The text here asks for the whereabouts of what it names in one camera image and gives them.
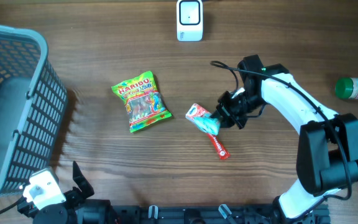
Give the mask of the light blue wet wipes pack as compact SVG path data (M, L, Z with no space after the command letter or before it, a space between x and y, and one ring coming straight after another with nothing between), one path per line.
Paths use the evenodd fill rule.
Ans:
M195 117L195 125L202 131L207 134L212 134L217 136L219 134L221 123L217 118L210 117Z

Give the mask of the small red tissue pack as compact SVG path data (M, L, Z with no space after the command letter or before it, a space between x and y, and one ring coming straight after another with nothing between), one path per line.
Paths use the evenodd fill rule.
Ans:
M195 118L199 117L209 117L211 116L211 113L200 106L197 103L193 103L190 109L187 111L185 118L191 121L192 123L195 123Z

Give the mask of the red Nescafe coffee stick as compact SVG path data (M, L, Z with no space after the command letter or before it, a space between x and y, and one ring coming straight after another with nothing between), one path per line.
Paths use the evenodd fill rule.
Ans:
M225 160L231 156L230 153L226 150L226 148L219 141L217 136L212 135L212 134L207 134L207 136L209 137L210 141L212 142L220 160Z

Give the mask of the Haribo gummy candy bag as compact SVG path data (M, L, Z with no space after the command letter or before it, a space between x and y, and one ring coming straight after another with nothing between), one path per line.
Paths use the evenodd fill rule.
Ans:
M162 100L151 71L124 80L111 89L124 103L131 133L172 117Z

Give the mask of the green lid jar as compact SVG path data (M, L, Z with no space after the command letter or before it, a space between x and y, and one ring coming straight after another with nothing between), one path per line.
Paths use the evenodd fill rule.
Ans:
M358 78L340 78L336 82L335 95L340 99L358 100Z

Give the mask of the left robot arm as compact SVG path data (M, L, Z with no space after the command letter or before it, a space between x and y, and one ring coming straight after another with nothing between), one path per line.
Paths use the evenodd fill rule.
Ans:
M118 224L121 222L110 201L94 200L94 189L80 167L73 162L73 180L76 184L63 193L59 179L52 168L44 168L30 176L24 186L17 211L33 223L49 224Z

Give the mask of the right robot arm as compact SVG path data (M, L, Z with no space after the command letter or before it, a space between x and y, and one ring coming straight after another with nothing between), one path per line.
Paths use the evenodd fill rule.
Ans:
M298 133L297 180L271 205L254 208L253 216L269 223L317 220L315 210L325 201L352 197L352 186L358 182L358 119L353 114L325 107L282 64L266 67L258 55L244 57L236 67L210 64L230 71L236 80L235 90L223 93L212 115L221 128L242 129L256 117L253 111L261 116L271 105Z

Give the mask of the white barcode scanner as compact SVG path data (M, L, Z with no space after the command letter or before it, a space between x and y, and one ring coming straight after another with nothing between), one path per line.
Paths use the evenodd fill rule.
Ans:
M177 1L177 40L198 42L203 38L203 2L201 0Z

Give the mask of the grey plastic shopping basket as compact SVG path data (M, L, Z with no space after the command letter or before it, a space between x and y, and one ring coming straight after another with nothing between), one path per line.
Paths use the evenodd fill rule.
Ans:
M67 103L44 37L0 25L0 197L48 166Z

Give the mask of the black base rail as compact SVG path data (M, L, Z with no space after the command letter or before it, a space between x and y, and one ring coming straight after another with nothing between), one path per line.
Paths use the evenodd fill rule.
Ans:
M218 207L157 207L114 206L121 223L278 223L278 214L273 217L271 204L255 204L229 207L231 214L223 215Z

